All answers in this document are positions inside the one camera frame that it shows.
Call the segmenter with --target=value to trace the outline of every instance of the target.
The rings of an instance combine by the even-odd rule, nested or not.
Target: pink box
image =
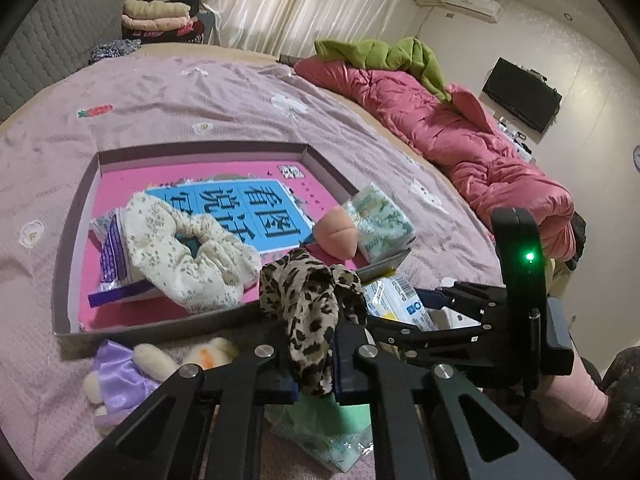
[[[295,166],[297,178],[279,166]],[[91,308],[88,294],[100,281],[99,246],[89,236],[91,218],[126,205],[132,193],[182,178],[218,180],[236,177],[276,178],[302,199],[302,209],[314,221],[357,189],[316,150],[306,144],[283,142],[204,141],[135,146],[94,156],[79,184],[66,218],[54,272],[52,325],[54,333],[80,347],[105,336],[123,344],[161,341],[212,332],[258,315],[258,286],[246,291],[243,305],[196,316],[168,298],[107,304]],[[327,264],[336,263],[317,246],[311,251]],[[263,262],[282,253],[269,253]],[[345,262],[368,281],[395,269],[406,256],[367,265],[357,254]]]

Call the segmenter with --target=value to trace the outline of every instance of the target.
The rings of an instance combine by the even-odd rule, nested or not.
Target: black television
[[[543,133],[562,96],[539,76],[500,58],[482,91],[530,128]]]

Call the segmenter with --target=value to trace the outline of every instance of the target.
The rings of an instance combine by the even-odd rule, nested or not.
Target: barcode
[[[394,280],[396,280],[396,283],[400,285],[400,288],[402,289],[402,292],[407,299],[418,295],[414,288],[409,285],[409,282],[406,280],[406,278],[401,274],[399,274],[398,276],[394,276]]]

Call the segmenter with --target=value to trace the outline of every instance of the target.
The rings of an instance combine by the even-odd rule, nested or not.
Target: metal screw
[[[180,377],[184,377],[185,379],[191,379],[192,377],[195,377],[198,374],[199,370],[200,370],[200,367],[198,365],[189,363],[186,365],[182,365],[178,369],[178,373],[180,374]]]
[[[371,359],[378,355],[378,349],[373,345],[362,345],[358,348],[358,354],[364,358]]]
[[[273,346],[271,345],[259,345],[255,347],[254,354],[258,357],[271,357],[273,355]]]
[[[433,373],[441,379],[450,379],[453,377],[453,368],[449,365],[435,365]]]

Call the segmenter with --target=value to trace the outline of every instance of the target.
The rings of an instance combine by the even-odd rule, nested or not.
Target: gray quilted headboard
[[[0,56],[0,122],[43,88],[88,65],[122,37],[124,0],[38,0]]]

